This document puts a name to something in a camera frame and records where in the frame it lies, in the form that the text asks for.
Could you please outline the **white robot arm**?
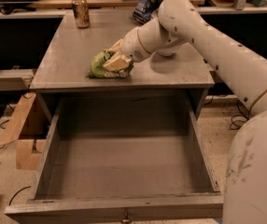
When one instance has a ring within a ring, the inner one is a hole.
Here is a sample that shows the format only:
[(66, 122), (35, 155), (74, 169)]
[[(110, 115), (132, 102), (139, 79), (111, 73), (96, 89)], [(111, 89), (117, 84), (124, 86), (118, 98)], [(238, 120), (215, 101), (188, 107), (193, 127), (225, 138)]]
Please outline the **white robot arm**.
[(185, 42), (252, 115), (232, 141), (223, 224), (267, 224), (267, 60), (209, 25), (189, 0), (163, 0), (157, 17), (127, 33), (113, 50), (139, 63)]

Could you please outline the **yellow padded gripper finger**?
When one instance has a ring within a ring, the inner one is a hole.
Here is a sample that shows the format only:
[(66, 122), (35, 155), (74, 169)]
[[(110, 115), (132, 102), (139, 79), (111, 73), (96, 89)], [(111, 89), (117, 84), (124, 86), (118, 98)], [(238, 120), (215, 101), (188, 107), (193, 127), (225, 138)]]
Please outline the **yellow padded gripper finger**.
[(116, 72), (127, 68), (131, 61), (131, 58), (118, 51), (103, 64), (103, 67), (107, 71)]
[(112, 51), (112, 52), (117, 52), (120, 50), (122, 45), (122, 40), (118, 40), (112, 47), (105, 49), (105, 51)]

